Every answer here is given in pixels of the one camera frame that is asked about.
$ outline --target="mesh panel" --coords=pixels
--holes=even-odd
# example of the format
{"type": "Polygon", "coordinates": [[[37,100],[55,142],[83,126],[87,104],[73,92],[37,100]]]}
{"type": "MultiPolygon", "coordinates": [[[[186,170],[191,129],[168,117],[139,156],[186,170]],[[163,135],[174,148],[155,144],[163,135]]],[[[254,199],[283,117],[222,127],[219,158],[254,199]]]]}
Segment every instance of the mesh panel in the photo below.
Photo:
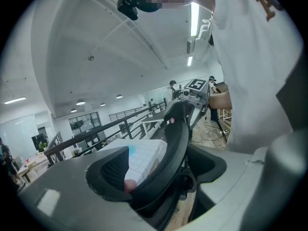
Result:
{"type": "Polygon", "coordinates": [[[121,153],[102,167],[101,174],[104,180],[114,188],[124,191],[124,179],[127,170],[128,156],[126,153],[121,153]]]}

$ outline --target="window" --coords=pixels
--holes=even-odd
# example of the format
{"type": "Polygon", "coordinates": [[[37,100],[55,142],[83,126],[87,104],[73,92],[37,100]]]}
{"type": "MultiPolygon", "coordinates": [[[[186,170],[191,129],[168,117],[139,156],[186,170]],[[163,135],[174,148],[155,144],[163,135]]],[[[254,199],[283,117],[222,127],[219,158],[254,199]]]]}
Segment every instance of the window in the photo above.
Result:
{"type": "Polygon", "coordinates": [[[92,129],[101,125],[97,112],[81,115],[72,119],[69,119],[69,124],[74,136],[89,132],[92,129]]]}

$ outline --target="floor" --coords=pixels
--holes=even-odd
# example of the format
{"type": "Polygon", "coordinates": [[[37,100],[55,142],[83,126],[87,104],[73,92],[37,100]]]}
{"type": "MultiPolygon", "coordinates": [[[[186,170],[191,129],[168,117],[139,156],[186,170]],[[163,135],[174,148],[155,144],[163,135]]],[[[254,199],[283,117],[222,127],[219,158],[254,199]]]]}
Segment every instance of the floor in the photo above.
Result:
{"type": "MultiPolygon", "coordinates": [[[[231,111],[225,111],[225,114],[228,112],[227,116],[231,115],[231,111]]],[[[219,111],[221,117],[219,118],[219,122],[223,129],[227,130],[229,133],[231,131],[231,118],[223,120],[222,110],[219,111]]],[[[224,150],[226,143],[219,133],[219,128],[217,123],[210,122],[210,110],[207,111],[206,116],[202,117],[197,123],[196,127],[192,132],[192,141],[191,143],[204,145],[212,148],[216,148],[218,150],[224,150]]],[[[164,130],[166,128],[166,123],[162,124],[161,129],[159,129],[151,138],[152,140],[162,139],[166,141],[164,130]]],[[[178,203],[178,212],[175,212],[169,222],[166,231],[174,231],[178,228],[186,225],[188,223],[189,215],[193,208],[193,203],[195,199],[195,192],[189,193],[187,195],[187,199],[185,201],[179,201],[178,203]]]]}

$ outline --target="grid pattern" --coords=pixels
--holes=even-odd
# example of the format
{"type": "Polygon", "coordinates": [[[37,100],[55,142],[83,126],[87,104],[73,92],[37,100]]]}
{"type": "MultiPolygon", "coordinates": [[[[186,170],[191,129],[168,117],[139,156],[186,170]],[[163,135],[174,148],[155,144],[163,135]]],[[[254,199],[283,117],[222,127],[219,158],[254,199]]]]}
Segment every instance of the grid pattern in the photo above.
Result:
{"type": "Polygon", "coordinates": [[[166,153],[167,144],[162,140],[124,140],[117,139],[104,147],[104,150],[128,146],[129,169],[126,180],[141,184],[149,175],[156,159],[161,161],[166,153]]]}

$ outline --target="person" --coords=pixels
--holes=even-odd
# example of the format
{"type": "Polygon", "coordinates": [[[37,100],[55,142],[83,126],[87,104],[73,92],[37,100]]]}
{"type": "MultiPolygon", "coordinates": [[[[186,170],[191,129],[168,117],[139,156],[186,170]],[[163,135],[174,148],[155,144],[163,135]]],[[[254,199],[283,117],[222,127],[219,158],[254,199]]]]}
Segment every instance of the person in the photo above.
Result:
{"type": "Polygon", "coordinates": [[[13,159],[11,156],[11,152],[9,147],[2,142],[2,138],[0,138],[0,146],[2,151],[2,165],[4,166],[5,170],[12,175],[13,180],[17,180],[17,172],[13,167],[13,159]]]}
{"type": "Polygon", "coordinates": [[[177,82],[175,80],[172,80],[169,82],[169,88],[168,88],[168,103],[173,100],[173,93],[179,89],[179,86],[177,85],[177,82]]]}
{"type": "Polygon", "coordinates": [[[233,108],[227,150],[253,154],[292,131],[276,94],[296,66],[304,43],[277,0],[140,1],[152,8],[195,2],[212,13],[214,50],[229,92],[213,95],[210,106],[233,108]]]}
{"type": "MultiPolygon", "coordinates": [[[[216,89],[216,85],[214,83],[214,81],[216,81],[214,76],[210,76],[208,80],[209,80],[211,96],[215,94],[219,94],[219,92],[216,89]]],[[[218,122],[217,109],[214,109],[214,108],[210,108],[210,109],[211,109],[211,122],[218,122]]]]}

